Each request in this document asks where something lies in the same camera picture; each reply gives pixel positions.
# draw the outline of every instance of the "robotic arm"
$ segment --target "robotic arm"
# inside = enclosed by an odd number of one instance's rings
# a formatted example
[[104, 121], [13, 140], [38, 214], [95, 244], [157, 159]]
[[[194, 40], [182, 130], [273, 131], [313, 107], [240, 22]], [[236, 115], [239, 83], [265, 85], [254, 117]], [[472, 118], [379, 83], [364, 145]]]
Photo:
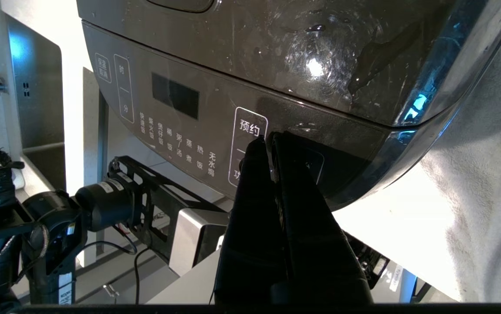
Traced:
[[[216, 304], [370, 304], [378, 277], [366, 278], [369, 263], [358, 261], [291, 137], [272, 137], [274, 181], [263, 137], [247, 148], [217, 267]], [[115, 226], [122, 223], [168, 263], [181, 209], [222, 212], [130, 157], [113, 159], [105, 181], [74, 196], [47, 191], [23, 203], [14, 195], [12, 167], [23, 164], [0, 151], [0, 313], [19, 306], [10, 288], [23, 276], [31, 304], [73, 304], [75, 256], [90, 245], [111, 244], [86, 245], [87, 231], [115, 227], [125, 236]], [[156, 209], [170, 218], [167, 234], [143, 220]], [[133, 251], [111, 245], [137, 253], [132, 242]]]
[[[65, 191], [33, 195], [23, 203], [15, 198], [11, 169], [23, 167], [0, 151], [0, 313], [19, 302], [11, 286], [29, 280], [31, 304], [75, 302], [75, 257], [87, 246], [87, 231], [97, 232], [123, 223], [141, 242], [169, 262], [178, 212], [183, 208], [221, 211], [215, 205], [163, 177], [130, 157], [116, 157], [107, 179], [82, 187], [74, 196]], [[175, 193], [182, 191], [191, 199]], [[151, 226], [155, 211], [170, 218], [165, 234]], [[18, 273], [21, 255], [23, 269]]]

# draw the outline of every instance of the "white label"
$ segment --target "white label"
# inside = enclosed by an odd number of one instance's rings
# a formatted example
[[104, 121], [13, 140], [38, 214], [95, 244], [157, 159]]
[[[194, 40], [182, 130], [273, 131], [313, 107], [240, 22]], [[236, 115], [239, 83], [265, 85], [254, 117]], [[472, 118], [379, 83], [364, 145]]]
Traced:
[[394, 275], [392, 276], [392, 281], [390, 281], [389, 287], [392, 292], [396, 292], [396, 290], [398, 289], [398, 284], [402, 279], [402, 270], [404, 270], [402, 266], [396, 265], [396, 269], [394, 270]]
[[126, 174], [122, 172], [117, 172], [117, 174], [119, 175], [119, 177], [122, 177], [128, 183], [132, 183], [132, 179], [130, 179], [130, 177], [128, 177]]
[[72, 304], [72, 273], [58, 277], [58, 304]]
[[386, 259], [379, 258], [377, 264], [373, 268], [373, 273], [375, 275], [379, 276], [381, 274], [382, 268], [384, 267], [385, 264], [386, 264]]
[[100, 183], [97, 183], [100, 187], [103, 187], [103, 189], [105, 190], [105, 192], [107, 193], [111, 193], [113, 192], [113, 188], [111, 187], [111, 185], [109, 185], [109, 183], [107, 182], [100, 182]]
[[115, 179], [107, 179], [107, 182], [111, 183], [112, 185], [115, 185], [115, 187], [119, 191], [124, 190], [124, 187], [121, 185], [121, 183], [119, 183], [119, 181], [117, 181]]

